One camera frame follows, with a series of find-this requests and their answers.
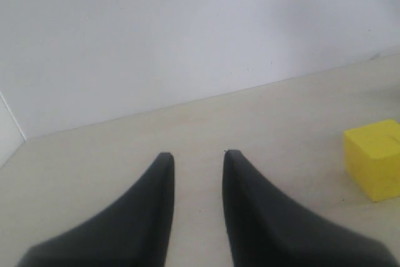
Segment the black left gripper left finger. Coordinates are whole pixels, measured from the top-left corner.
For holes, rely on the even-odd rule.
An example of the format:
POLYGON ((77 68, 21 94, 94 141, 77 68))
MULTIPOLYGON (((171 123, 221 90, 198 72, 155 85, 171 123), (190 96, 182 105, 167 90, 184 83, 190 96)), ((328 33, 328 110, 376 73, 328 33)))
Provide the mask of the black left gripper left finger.
POLYGON ((164 266, 174 214, 174 157, 159 153, 120 198, 29 248, 19 266, 164 266))

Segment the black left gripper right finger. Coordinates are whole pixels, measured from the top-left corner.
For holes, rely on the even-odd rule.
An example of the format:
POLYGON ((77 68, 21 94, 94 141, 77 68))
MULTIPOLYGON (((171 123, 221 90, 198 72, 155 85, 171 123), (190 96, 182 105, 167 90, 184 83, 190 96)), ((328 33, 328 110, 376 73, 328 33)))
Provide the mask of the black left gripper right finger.
POLYGON ((381 242, 301 206, 238 150, 224 155, 222 198, 234 266, 397 266, 381 242))

